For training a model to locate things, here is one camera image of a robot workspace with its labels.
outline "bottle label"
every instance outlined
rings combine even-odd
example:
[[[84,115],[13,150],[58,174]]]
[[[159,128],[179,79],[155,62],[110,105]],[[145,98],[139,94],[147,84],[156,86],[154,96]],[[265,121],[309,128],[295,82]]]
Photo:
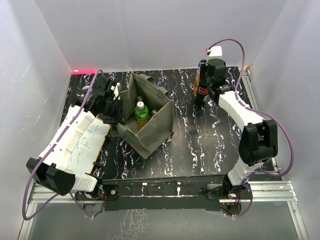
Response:
[[[193,84],[193,96],[195,97],[197,96],[199,82],[200,82],[200,67],[198,67],[198,69],[196,70],[195,80]]]
[[[207,88],[199,87],[199,94],[207,95],[208,93],[209,93],[209,90]]]

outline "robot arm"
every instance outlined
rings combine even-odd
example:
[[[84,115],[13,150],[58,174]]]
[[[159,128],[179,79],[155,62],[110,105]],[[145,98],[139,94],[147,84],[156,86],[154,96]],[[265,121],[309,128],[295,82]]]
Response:
[[[208,58],[206,64],[209,96],[233,118],[242,132],[239,159],[225,175],[222,188],[216,190],[224,195],[238,193],[256,169],[278,154],[277,124],[246,109],[243,107],[246,104],[240,98],[236,99],[233,86],[226,82],[226,63],[223,60]]]
[[[31,157],[26,164],[29,172],[32,173],[40,159],[53,145],[56,145],[55,149],[40,164],[33,177],[38,184],[62,196],[70,191],[84,191],[97,195],[99,179],[87,173],[70,171],[67,169],[67,165],[81,136],[96,117],[101,119],[104,124],[125,122],[124,101],[119,97],[119,87],[119,84],[112,79],[104,76],[98,77],[84,108],[76,121],[70,124],[70,120],[80,110],[89,87],[85,86],[76,93],[76,98],[52,141],[37,159]],[[69,126],[68,131],[59,139],[66,126]]]

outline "white panel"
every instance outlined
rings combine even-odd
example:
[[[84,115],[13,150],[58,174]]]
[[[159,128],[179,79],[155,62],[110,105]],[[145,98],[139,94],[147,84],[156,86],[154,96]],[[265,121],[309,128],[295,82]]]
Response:
[[[0,233],[17,239],[26,163],[57,131],[71,69],[33,0],[0,4]]]
[[[288,1],[251,68],[259,108],[274,114],[291,135],[295,162],[285,179],[292,181],[311,240],[319,239],[320,215],[319,22],[320,1]],[[287,168],[283,134],[276,159]]]
[[[73,70],[126,71],[123,0],[35,0]]]
[[[73,70],[189,68],[234,38],[251,65],[286,0],[35,0]],[[228,66],[241,65],[234,42]]]
[[[133,69],[176,69],[198,65],[206,48],[234,38],[251,65],[285,0],[126,0],[129,63]],[[240,66],[241,49],[221,43],[223,60]]]

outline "red label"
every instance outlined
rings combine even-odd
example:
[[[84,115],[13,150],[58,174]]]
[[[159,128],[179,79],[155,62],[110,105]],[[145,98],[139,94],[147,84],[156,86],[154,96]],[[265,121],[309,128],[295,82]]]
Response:
[[[202,95],[207,95],[209,91],[206,88],[199,87],[199,93]]]

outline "red light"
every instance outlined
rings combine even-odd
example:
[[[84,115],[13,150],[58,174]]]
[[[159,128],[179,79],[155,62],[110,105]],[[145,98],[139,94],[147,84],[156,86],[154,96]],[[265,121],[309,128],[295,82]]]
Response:
[[[71,75],[95,74],[96,70],[73,71]]]

